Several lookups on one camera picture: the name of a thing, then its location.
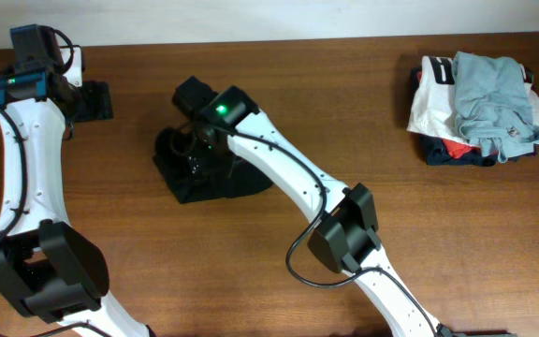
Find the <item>black t-shirt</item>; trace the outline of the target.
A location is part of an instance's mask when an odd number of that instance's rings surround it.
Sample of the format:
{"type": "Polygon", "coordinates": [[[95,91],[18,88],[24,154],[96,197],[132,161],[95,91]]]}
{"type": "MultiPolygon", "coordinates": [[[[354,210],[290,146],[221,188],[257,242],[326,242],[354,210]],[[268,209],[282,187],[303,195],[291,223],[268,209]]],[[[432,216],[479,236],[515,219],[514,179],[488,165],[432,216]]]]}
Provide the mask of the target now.
{"type": "Polygon", "coordinates": [[[181,203],[220,198],[241,198],[256,195],[273,186],[273,182],[258,168],[232,153],[232,174],[227,179],[211,177],[203,181],[173,181],[168,177],[169,131],[161,131],[154,144],[153,162],[174,197],[181,203]]]}

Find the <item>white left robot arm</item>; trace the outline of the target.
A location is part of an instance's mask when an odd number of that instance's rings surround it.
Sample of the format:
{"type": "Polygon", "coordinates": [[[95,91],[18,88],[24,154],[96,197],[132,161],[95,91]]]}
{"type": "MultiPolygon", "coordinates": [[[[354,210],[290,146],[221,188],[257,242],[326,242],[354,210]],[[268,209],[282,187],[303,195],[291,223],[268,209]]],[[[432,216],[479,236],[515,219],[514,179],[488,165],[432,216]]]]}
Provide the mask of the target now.
{"type": "Polygon", "coordinates": [[[0,294],[19,315],[58,331],[151,336],[112,295],[103,253],[67,216],[61,147],[67,123],[85,104],[82,72],[43,66],[0,80],[0,294]]]}

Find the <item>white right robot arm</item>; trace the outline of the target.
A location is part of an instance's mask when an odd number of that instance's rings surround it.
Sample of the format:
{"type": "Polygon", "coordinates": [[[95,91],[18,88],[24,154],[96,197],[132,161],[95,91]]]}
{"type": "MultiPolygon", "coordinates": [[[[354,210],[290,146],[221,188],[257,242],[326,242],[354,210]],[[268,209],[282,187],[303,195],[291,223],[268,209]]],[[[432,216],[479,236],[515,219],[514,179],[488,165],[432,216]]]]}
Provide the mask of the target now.
{"type": "Polygon", "coordinates": [[[349,187],[320,169],[236,86],[215,92],[192,77],[172,102],[187,121],[165,130],[156,152],[180,203],[248,197],[277,186],[309,223],[284,259],[295,279],[324,289],[358,286],[395,336],[446,334],[390,263],[367,187],[349,187]]]}

